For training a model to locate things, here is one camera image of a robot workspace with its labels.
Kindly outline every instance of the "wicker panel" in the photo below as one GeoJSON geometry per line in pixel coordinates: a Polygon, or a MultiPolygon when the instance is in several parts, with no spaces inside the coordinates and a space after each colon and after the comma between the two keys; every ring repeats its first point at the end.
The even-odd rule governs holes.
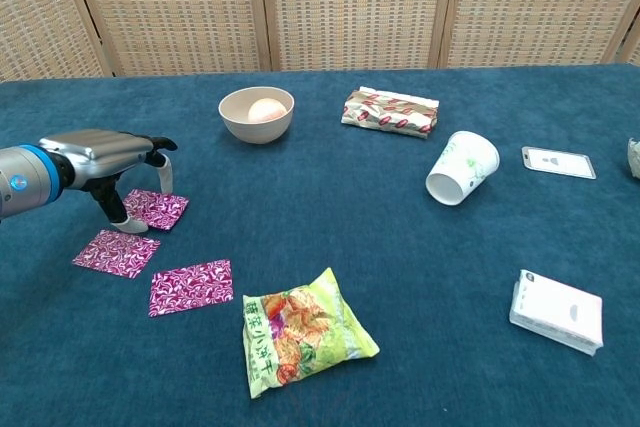
{"type": "Polygon", "coordinates": [[[640,43],[636,44],[636,50],[632,52],[629,62],[640,65],[640,43]]]}
{"type": "Polygon", "coordinates": [[[266,3],[274,68],[427,67],[437,0],[266,3]]]}
{"type": "Polygon", "coordinates": [[[621,62],[631,62],[640,65],[640,10],[620,50],[619,60],[621,62]]]}
{"type": "Polygon", "coordinates": [[[78,8],[74,0],[0,0],[0,81],[105,75],[78,8]]]}
{"type": "Polygon", "coordinates": [[[453,25],[445,28],[440,65],[610,61],[628,28],[621,24],[629,2],[452,0],[447,19],[453,25]]]}
{"type": "Polygon", "coordinates": [[[269,68],[262,0],[88,3],[119,74],[256,71],[261,58],[269,68]]]}

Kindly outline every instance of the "overturned cup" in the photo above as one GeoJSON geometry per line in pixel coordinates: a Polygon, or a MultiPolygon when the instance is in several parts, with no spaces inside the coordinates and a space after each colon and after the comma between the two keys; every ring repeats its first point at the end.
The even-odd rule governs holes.
{"type": "Polygon", "coordinates": [[[473,132],[455,132],[427,176],[427,191],[442,204],[458,205],[499,165],[491,142],[473,132]]]}

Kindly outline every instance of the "id card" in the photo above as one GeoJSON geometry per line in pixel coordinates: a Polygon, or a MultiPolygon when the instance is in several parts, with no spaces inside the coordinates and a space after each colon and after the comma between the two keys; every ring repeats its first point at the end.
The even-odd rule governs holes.
{"type": "Polygon", "coordinates": [[[524,161],[525,167],[531,170],[570,175],[585,179],[596,178],[591,160],[583,154],[523,147],[522,160],[524,161]]]}

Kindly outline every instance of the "snack bag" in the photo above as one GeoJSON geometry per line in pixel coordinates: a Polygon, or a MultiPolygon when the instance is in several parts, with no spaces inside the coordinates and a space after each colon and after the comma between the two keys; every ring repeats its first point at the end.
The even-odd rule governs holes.
{"type": "Polygon", "coordinates": [[[331,268],[278,294],[243,296],[244,353],[251,398],[380,349],[340,294],[331,268]]]}

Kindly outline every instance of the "pink wrapper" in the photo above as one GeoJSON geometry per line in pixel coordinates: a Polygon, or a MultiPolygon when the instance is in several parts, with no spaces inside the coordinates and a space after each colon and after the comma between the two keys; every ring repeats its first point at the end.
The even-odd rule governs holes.
{"type": "Polygon", "coordinates": [[[356,90],[344,105],[342,123],[426,138],[438,122],[438,103],[431,102],[434,107],[356,90]]]}
{"type": "Polygon", "coordinates": [[[122,202],[134,219],[142,220],[149,227],[171,230],[187,208],[189,199],[133,189],[122,202]]]}
{"type": "Polygon", "coordinates": [[[157,240],[102,230],[73,259],[73,263],[133,279],[144,269],[159,245],[157,240]]]}
{"type": "Polygon", "coordinates": [[[233,299],[231,262],[206,264],[157,272],[151,281],[149,317],[196,309],[233,299]]]}

